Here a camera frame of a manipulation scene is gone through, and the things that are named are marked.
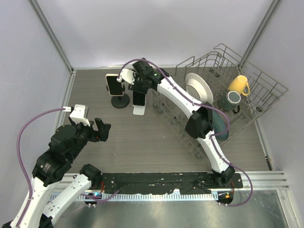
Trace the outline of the silver phone stand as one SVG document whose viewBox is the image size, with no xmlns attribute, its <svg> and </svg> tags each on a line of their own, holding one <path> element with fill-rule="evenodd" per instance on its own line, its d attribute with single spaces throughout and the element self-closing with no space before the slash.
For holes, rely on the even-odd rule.
<svg viewBox="0 0 304 228">
<path fill-rule="evenodd" d="M 133 114 L 143 116 L 145 113 L 145 106 L 134 105 L 133 106 Z"/>
</svg>

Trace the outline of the black round phone stand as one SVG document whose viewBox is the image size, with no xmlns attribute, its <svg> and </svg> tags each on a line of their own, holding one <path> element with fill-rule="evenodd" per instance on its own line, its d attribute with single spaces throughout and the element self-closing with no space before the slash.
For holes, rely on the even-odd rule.
<svg viewBox="0 0 304 228">
<path fill-rule="evenodd" d="M 114 108 L 122 109 L 125 108 L 129 102 L 130 98 L 128 94 L 125 93 L 125 85 L 122 84 L 123 95 L 111 95 L 111 104 Z"/>
</svg>

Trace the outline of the white cased smartphone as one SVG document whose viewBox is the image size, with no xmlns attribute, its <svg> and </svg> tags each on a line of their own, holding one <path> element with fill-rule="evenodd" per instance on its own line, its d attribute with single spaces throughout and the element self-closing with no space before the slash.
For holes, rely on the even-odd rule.
<svg viewBox="0 0 304 228">
<path fill-rule="evenodd" d="M 106 74 L 106 88 L 111 96 L 123 96 L 122 83 L 117 81 L 118 74 Z"/>
</svg>

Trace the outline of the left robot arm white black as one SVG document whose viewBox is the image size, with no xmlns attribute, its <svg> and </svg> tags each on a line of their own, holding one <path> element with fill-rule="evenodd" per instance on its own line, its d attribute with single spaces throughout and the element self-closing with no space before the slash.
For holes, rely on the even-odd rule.
<svg viewBox="0 0 304 228">
<path fill-rule="evenodd" d="M 50 196 L 75 158 L 88 142 L 105 142 L 111 125 L 95 118 L 88 125 L 71 122 L 60 126 L 51 137 L 49 149 L 38 157 L 29 190 L 17 216 L 5 228 L 52 228 L 64 211 L 85 190 L 97 189 L 101 171 L 91 164 L 82 167 L 76 178 L 54 200 Z"/>
</svg>

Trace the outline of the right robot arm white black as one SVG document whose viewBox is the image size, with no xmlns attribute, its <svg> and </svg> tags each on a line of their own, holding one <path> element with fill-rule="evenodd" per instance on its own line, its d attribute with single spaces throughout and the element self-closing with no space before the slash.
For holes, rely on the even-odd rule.
<svg viewBox="0 0 304 228">
<path fill-rule="evenodd" d="M 217 112 L 225 119 L 228 117 L 210 103 L 203 104 L 190 96 L 171 76 L 151 61 L 138 58 L 131 60 L 130 63 L 135 70 L 135 78 L 129 88 L 137 92 L 153 89 L 177 105 L 188 119 L 185 126 L 186 133 L 200 143 L 211 163 L 216 185 L 221 188 L 228 186 L 232 181 L 235 168 L 225 157 L 216 137 L 227 133 L 229 124 L 226 124 L 224 130 L 216 133 L 213 112 Z"/>
</svg>

